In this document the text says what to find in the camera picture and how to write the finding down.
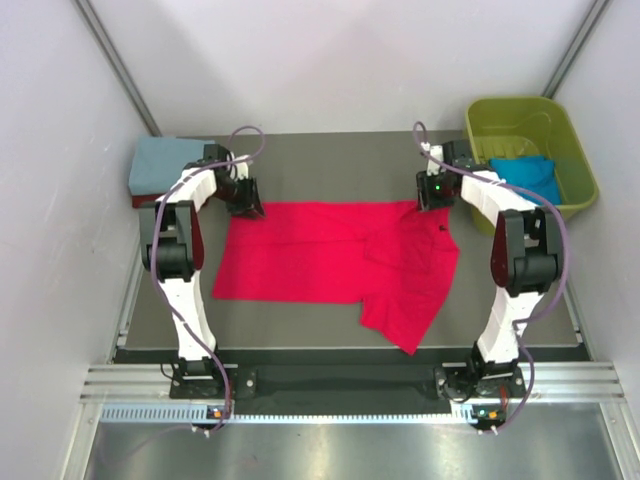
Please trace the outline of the green plastic bin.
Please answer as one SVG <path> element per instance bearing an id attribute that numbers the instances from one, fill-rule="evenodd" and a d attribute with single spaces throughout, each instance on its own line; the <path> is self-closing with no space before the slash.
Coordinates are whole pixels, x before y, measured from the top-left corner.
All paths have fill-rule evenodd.
<path id="1" fill-rule="evenodd" d="M 488 97 L 465 113 L 466 133 L 476 163 L 542 155 L 555 163 L 554 175 L 565 220 L 589 208 L 599 189 L 566 110 L 534 96 Z"/>

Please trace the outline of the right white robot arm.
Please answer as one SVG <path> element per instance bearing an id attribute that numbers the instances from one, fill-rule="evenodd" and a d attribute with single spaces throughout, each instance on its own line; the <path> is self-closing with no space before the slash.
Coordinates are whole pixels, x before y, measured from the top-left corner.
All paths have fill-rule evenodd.
<path id="1" fill-rule="evenodd" d="M 489 264 L 496 290 L 485 329 L 463 366 L 436 369 L 438 393 L 456 403 L 522 394 L 523 332 L 552 285 L 566 282 L 564 221 L 543 197 L 475 164 L 468 141 L 417 145 L 426 159 L 416 175 L 420 210 L 437 212 L 461 199 L 494 229 Z"/>

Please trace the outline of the blue t shirt in bin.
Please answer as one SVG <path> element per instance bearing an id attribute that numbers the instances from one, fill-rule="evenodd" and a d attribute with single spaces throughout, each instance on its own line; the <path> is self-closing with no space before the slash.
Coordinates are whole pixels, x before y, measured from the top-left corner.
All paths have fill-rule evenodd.
<path id="1" fill-rule="evenodd" d="M 506 183 L 529 190 L 554 205 L 562 204 L 553 160 L 543 155 L 515 159 L 491 158 L 489 166 Z"/>

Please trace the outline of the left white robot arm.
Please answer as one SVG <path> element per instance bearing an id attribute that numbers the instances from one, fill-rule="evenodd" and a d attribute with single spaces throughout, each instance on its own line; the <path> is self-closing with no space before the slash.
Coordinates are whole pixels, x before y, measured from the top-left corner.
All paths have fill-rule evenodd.
<path id="1" fill-rule="evenodd" d="M 201 292 L 205 249 L 198 214 L 212 198 L 233 217 L 265 216 L 251 157 L 237 157 L 219 144 L 206 144 L 168 192 L 139 211 L 141 259 L 166 303 L 178 335 L 170 396 L 175 399 L 230 399 L 230 379 L 215 355 Z"/>

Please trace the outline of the folded light blue t shirt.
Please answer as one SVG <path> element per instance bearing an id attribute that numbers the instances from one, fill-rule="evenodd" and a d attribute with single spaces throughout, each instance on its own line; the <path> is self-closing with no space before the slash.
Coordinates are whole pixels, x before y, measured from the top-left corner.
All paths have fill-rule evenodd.
<path id="1" fill-rule="evenodd" d="M 129 174 L 132 196 L 164 194 L 188 163 L 203 158 L 208 141 L 143 136 L 137 141 Z"/>

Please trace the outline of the aluminium frame rail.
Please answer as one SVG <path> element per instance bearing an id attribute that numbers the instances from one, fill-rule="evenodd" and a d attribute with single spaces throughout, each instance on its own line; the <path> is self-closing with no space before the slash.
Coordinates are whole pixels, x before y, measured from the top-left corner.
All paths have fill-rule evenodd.
<path id="1" fill-rule="evenodd" d="M 529 401 L 602 403 L 625 400 L 622 385 L 607 362 L 538 362 L 524 365 Z M 89 368 L 80 398 L 98 403 L 168 402 L 171 382 L 154 364 L 95 365 Z"/>

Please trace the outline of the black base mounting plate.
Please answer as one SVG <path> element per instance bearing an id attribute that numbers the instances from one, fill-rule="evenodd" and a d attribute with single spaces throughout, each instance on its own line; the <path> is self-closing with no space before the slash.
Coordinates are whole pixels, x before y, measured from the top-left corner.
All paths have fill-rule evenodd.
<path id="1" fill-rule="evenodd" d="M 175 369 L 169 397 L 172 399 L 224 399 L 229 391 L 235 401 L 290 394 L 293 399 L 316 395 L 322 401 L 338 397 L 346 404 L 348 394 L 357 392 L 416 394 L 421 398 L 438 399 L 442 389 L 453 389 L 465 398 L 489 393 L 500 382 L 511 385 L 522 379 L 520 369 L 511 374 L 482 377 L 465 365 L 261 365 L 227 370 L 227 377 L 212 370 L 198 376 Z"/>

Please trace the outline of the folded dark red t shirt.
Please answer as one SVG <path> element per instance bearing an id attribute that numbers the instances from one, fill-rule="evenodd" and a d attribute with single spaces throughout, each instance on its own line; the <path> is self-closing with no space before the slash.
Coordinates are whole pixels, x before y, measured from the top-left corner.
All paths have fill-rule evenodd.
<path id="1" fill-rule="evenodd" d="M 149 203 L 149 202 L 155 202 L 157 201 L 160 197 L 162 197 L 162 194 L 151 194 L 151 195 L 133 195 L 131 197 L 131 203 L 132 203 L 132 207 L 134 209 L 139 209 L 141 208 L 143 205 Z"/>

